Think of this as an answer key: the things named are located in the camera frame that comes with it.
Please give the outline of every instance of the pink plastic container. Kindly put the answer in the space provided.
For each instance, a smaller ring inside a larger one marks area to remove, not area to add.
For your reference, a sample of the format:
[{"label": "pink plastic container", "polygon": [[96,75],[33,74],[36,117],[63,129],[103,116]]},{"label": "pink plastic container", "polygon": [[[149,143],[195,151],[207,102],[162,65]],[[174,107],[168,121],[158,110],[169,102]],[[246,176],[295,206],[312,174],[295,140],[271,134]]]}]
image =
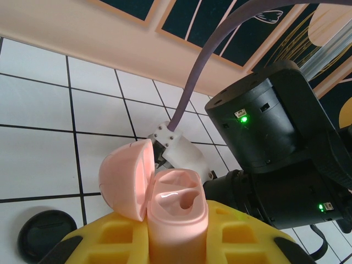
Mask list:
[{"label": "pink plastic container", "polygon": [[154,172],[150,139],[123,146],[101,164],[101,193],[125,217],[147,214],[152,264],[204,264],[208,207],[200,177],[187,169]]}]

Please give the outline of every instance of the pink container lid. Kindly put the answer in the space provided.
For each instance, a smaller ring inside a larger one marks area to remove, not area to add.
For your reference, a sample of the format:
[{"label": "pink container lid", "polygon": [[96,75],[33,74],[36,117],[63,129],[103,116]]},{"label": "pink container lid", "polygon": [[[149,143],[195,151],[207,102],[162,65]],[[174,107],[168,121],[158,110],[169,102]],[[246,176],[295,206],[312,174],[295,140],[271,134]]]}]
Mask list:
[{"label": "pink container lid", "polygon": [[105,202],[122,216],[143,221],[153,191],[154,154],[150,139],[118,148],[99,170]]}]

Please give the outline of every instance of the yellow foam holder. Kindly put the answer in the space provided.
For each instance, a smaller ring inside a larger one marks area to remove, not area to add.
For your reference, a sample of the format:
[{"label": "yellow foam holder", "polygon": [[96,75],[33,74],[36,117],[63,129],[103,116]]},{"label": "yellow foam holder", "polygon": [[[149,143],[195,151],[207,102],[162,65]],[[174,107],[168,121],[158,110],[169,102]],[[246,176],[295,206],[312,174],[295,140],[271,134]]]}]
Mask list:
[{"label": "yellow foam holder", "polygon": [[[215,201],[207,201],[206,264],[289,264],[274,242],[294,240],[258,219]],[[113,212],[68,234],[82,241],[66,264],[149,264],[147,222]]]}]

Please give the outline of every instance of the white tiled floor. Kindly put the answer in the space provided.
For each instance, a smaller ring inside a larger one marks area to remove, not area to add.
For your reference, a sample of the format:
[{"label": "white tiled floor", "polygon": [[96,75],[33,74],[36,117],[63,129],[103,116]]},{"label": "white tiled floor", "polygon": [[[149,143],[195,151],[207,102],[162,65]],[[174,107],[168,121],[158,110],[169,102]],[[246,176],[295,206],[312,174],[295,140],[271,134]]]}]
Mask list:
[{"label": "white tiled floor", "polygon": [[163,105],[152,80],[119,70],[116,72],[125,98]]},{"label": "white tiled floor", "polygon": [[[167,112],[172,117],[175,110],[167,108]],[[182,130],[185,138],[192,142],[212,143],[207,131],[196,113],[185,112],[177,128]]]},{"label": "white tiled floor", "polygon": [[76,130],[133,136],[123,99],[72,90]]},{"label": "white tiled floor", "polygon": [[100,164],[110,152],[134,141],[135,139],[127,137],[77,135],[84,193],[100,192],[97,177]]},{"label": "white tiled floor", "polygon": [[[155,85],[158,88],[161,99],[163,100],[166,107],[176,108],[181,98],[183,89],[170,84],[164,84],[163,82],[155,81]],[[191,103],[188,103],[186,111],[195,112]]]},{"label": "white tiled floor", "polygon": [[111,68],[68,58],[71,87],[101,94],[122,96],[115,71]]},{"label": "white tiled floor", "polygon": [[[15,41],[3,40],[0,50],[1,263],[23,263],[15,241],[34,214],[56,208],[81,227],[111,212],[99,194],[101,161],[168,121],[182,89]],[[209,99],[193,94],[179,129],[221,177],[239,165],[206,116]],[[318,263],[337,264],[352,251],[352,234],[332,222],[321,228],[330,248]],[[285,232],[308,252],[321,245],[309,227]]]}]

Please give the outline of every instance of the black grout line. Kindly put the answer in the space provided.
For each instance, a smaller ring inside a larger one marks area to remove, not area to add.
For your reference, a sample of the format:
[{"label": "black grout line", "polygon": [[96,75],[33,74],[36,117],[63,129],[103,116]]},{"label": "black grout line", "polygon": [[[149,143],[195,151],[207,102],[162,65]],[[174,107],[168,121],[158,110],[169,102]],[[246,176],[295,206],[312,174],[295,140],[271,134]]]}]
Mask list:
[{"label": "black grout line", "polygon": [[[22,126],[22,125],[7,125],[0,124],[0,127],[5,128],[20,128],[20,129],[32,129],[32,130],[42,130],[42,131],[51,131],[51,132],[64,132],[64,133],[73,133],[72,130],[60,130],[60,129],[52,129],[52,128],[37,128],[33,126]],[[84,134],[84,135],[96,135],[96,136],[114,136],[116,138],[128,138],[134,139],[135,136],[127,136],[127,135],[114,135],[114,134],[103,134],[103,133],[94,133],[94,132],[84,132],[84,131],[76,131],[76,134]]]},{"label": "black grout line", "polygon": [[[100,192],[89,192],[83,194],[86,196],[99,196]],[[23,198],[9,198],[9,199],[0,199],[0,204],[5,204],[9,202],[25,202],[25,201],[38,201],[38,200],[50,200],[50,199],[63,199],[63,198],[74,198],[80,197],[81,194],[61,194],[61,195],[47,195],[47,196],[33,196],[33,197],[23,197]]]},{"label": "black grout line", "polygon": [[17,79],[22,79],[22,80],[26,80],[26,81],[35,81],[36,83],[41,83],[41,84],[49,84],[49,85],[59,86],[59,87],[63,87],[63,88],[68,88],[68,86],[61,85],[61,84],[54,84],[52,82],[39,81],[39,80],[35,80],[35,79],[29,79],[29,78],[20,77],[20,76],[16,76],[16,75],[12,75],[12,74],[7,74],[7,73],[0,73],[0,75],[4,75],[4,76],[7,76],[7,77],[13,77],[13,78],[17,78]]},{"label": "black grout line", "polygon": [[0,56],[1,56],[1,49],[2,49],[2,43],[4,42],[4,38],[0,37]]},{"label": "black grout line", "polygon": [[22,128],[22,129],[33,129],[33,130],[43,130],[43,131],[52,131],[52,132],[64,132],[64,133],[72,133],[70,130],[61,130],[61,129],[51,129],[51,128],[36,128],[33,126],[22,126],[22,125],[6,125],[0,124],[0,127],[5,128]]},{"label": "black grout line", "polygon": [[87,193],[87,194],[83,194],[84,197],[87,197],[87,196],[99,196],[101,195],[100,192],[90,192],[90,193]]},{"label": "black grout line", "polygon": [[332,246],[329,244],[328,242],[328,246],[331,248],[332,252],[334,252],[334,254],[336,255],[336,257],[339,259],[339,261],[341,261],[341,259],[339,258],[339,256],[336,254],[335,250],[332,248]]},{"label": "black grout line", "polygon": [[[142,136],[138,136],[137,139],[147,139],[147,137],[142,137]],[[217,145],[217,144],[213,144],[213,143],[205,143],[205,142],[191,142],[192,144],[199,144],[199,145],[210,145],[210,146],[225,146],[226,145]]]},{"label": "black grout line", "polygon": [[158,87],[156,87],[156,84],[155,84],[154,80],[152,80],[152,82],[153,82],[154,87],[155,87],[155,90],[157,91],[157,93],[158,93],[158,95],[159,95],[159,97],[160,97],[160,100],[161,100],[161,102],[162,102],[162,104],[163,104],[163,106],[164,106],[164,108],[165,108],[166,114],[167,114],[167,116],[169,117],[169,119],[171,120],[171,116],[169,115],[169,112],[167,112],[166,106],[165,106],[165,104],[164,104],[164,100],[163,100],[163,98],[161,98],[161,95],[160,95],[160,93],[159,93]]},{"label": "black grout line", "polygon": [[[203,127],[204,127],[204,129],[205,129],[206,133],[208,134],[208,136],[209,136],[209,138],[210,138],[211,142],[213,142],[213,144],[211,144],[211,145],[214,145],[214,146],[215,146],[215,143],[214,143],[213,139],[211,138],[211,136],[210,136],[210,134],[209,134],[208,130],[206,129],[206,127],[205,127],[205,125],[204,125],[204,123],[203,123],[203,121],[202,121],[202,119],[200,118],[200,116],[199,116],[199,114],[198,114],[198,113],[197,113],[197,116],[198,116],[198,118],[199,118],[200,122],[202,123],[202,125],[203,125]],[[225,164],[225,167],[226,167],[227,171],[230,171],[230,170],[229,170],[229,167],[227,167],[227,165],[226,165],[226,163],[225,163],[225,161],[224,161],[223,157],[221,156],[221,154],[220,154],[220,152],[219,152],[219,150],[218,150],[218,148],[217,148],[216,146],[215,146],[215,149],[216,149],[216,151],[218,152],[218,154],[219,154],[219,156],[220,156],[220,158],[221,158],[222,162]]]},{"label": "black grout line", "polygon": [[81,166],[80,166],[80,162],[79,162],[76,123],[75,123],[75,114],[74,114],[74,110],[73,110],[73,98],[72,98],[71,78],[70,78],[70,68],[69,68],[69,64],[68,64],[68,56],[66,56],[66,67],[67,67],[67,78],[68,78],[70,105],[71,105],[73,140],[74,140],[74,144],[75,144],[75,153],[76,153],[78,186],[79,186],[79,194],[80,194],[80,199],[81,199],[82,220],[83,220],[83,225],[86,225],[87,224],[87,216],[86,216],[86,210],[85,210],[85,205],[84,205],[84,197],[83,197],[82,175],[81,175]]},{"label": "black grout line", "polygon": [[352,247],[351,243],[349,243],[349,241],[347,240],[347,238],[344,236],[344,234],[341,232],[340,228],[336,226],[335,222],[332,222],[334,224],[334,226],[337,228],[337,230],[339,230],[339,232],[341,233],[341,235],[343,236],[343,238],[347,241],[347,243]]},{"label": "black grout line", "polygon": [[156,104],[156,103],[149,103],[149,102],[142,102],[142,101],[138,101],[138,100],[134,100],[134,99],[129,99],[129,98],[124,98],[127,101],[131,101],[131,102],[137,102],[137,103],[146,103],[147,105],[151,105],[151,106],[159,106],[159,107],[163,107],[160,104]]},{"label": "black grout line", "polygon": [[[163,107],[159,104],[155,104],[155,103],[149,103],[149,102],[143,102],[143,101],[138,101],[138,100],[134,100],[134,99],[128,99],[128,98],[124,98],[123,96],[123,93],[122,93],[122,97],[121,96],[116,96],[116,95],[108,95],[106,93],[101,93],[101,92],[94,92],[94,91],[88,91],[88,90],[83,90],[83,89],[80,89],[80,88],[74,88],[74,87],[68,87],[68,86],[65,86],[65,85],[60,85],[60,84],[54,84],[52,82],[46,82],[46,81],[39,81],[39,80],[35,80],[35,79],[29,79],[29,78],[25,78],[25,77],[20,77],[20,76],[16,76],[16,75],[12,75],[12,74],[7,74],[7,73],[0,73],[0,75],[4,75],[4,76],[7,76],[7,77],[13,77],[13,78],[17,78],[17,79],[22,79],[22,80],[26,80],[26,81],[34,81],[36,83],[41,83],[41,84],[48,84],[48,85],[54,85],[54,86],[58,86],[58,87],[63,87],[63,88],[70,88],[72,90],[76,90],[76,91],[82,91],[82,92],[89,92],[91,94],[95,94],[95,95],[104,95],[104,96],[109,96],[109,97],[113,97],[113,98],[119,98],[119,99],[125,99],[127,101],[132,101],[132,102],[137,102],[137,103],[145,103],[147,105],[151,105],[151,106],[159,106],[159,107]],[[170,109],[173,109],[173,110],[176,110],[176,108],[173,108],[173,107],[170,107],[170,106],[164,106],[165,108],[170,108]],[[196,113],[196,111],[192,112],[192,111],[188,111],[186,110],[185,112],[188,112],[188,113]]]},{"label": "black grout line", "polygon": [[63,195],[0,199],[0,204],[4,204],[7,202],[37,201],[37,200],[49,200],[49,199],[60,199],[60,198],[72,198],[72,197],[79,197],[79,196],[80,196],[80,194],[63,194]]},{"label": "black grout line", "polygon": [[115,76],[116,76],[116,79],[117,79],[117,83],[118,83],[119,88],[120,88],[120,92],[121,92],[121,95],[122,95],[122,98],[123,98],[123,102],[124,102],[125,107],[126,107],[127,116],[128,116],[128,119],[130,120],[130,125],[131,125],[131,128],[132,128],[133,136],[134,136],[135,141],[137,141],[136,131],[134,130],[132,119],[131,119],[131,115],[130,115],[130,111],[128,110],[126,99],[125,99],[125,97],[123,95],[123,90],[122,90],[122,87],[121,87],[121,83],[120,83],[119,77],[117,76],[116,70],[114,70],[114,72],[115,72]]},{"label": "black grout line", "polygon": [[104,95],[104,96],[108,96],[108,97],[114,97],[114,98],[123,99],[121,96],[107,95],[106,93],[101,93],[101,92],[87,91],[87,90],[83,90],[83,89],[79,89],[79,88],[73,88],[73,87],[71,89],[72,90],[77,90],[77,91],[82,91],[82,92],[89,92],[89,93],[95,94],[95,95]]},{"label": "black grout line", "polygon": [[76,131],[76,133],[77,133],[77,134],[84,134],[84,135],[114,136],[114,137],[116,137],[116,138],[128,138],[128,139],[135,139],[135,136],[113,135],[113,134],[101,134],[101,133],[83,132],[83,131]]},{"label": "black grout line", "polygon": [[[165,106],[165,108],[169,108],[169,109],[176,110],[176,108],[173,108],[173,107],[170,107],[170,106]],[[206,116],[206,117],[208,116],[207,114],[197,113],[197,111],[195,111],[195,110],[194,110],[194,112],[185,110],[185,112],[187,112],[187,113],[192,113],[192,114],[200,114],[201,116]]]},{"label": "black grout line", "polygon": [[292,228],[292,230],[293,230],[293,232],[296,234],[296,236],[298,237],[298,240],[301,242],[301,244],[302,244],[302,246],[304,247],[305,251],[309,254],[309,252],[308,252],[306,246],[303,244],[301,238],[297,235],[296,230],[295,230],[294,228]]}]

